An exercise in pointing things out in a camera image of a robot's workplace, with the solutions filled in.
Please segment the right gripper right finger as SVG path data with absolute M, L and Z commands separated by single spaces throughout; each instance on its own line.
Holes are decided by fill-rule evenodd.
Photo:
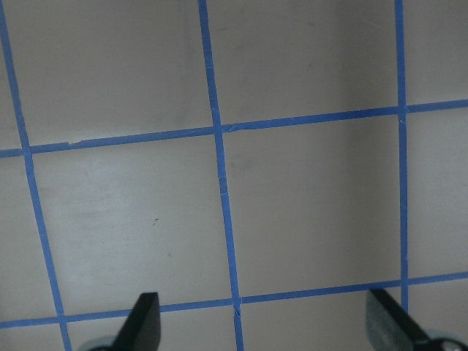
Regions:
M 366 335 L 373 350 L 423 350 L 428 335 L 384 289 L 366 293 Z

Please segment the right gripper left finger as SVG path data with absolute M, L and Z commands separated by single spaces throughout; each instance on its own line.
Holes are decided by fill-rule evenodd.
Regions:
M 157 351 L 161 342 L 157 292 L 142 293 L 110 346 L 111 350 Z

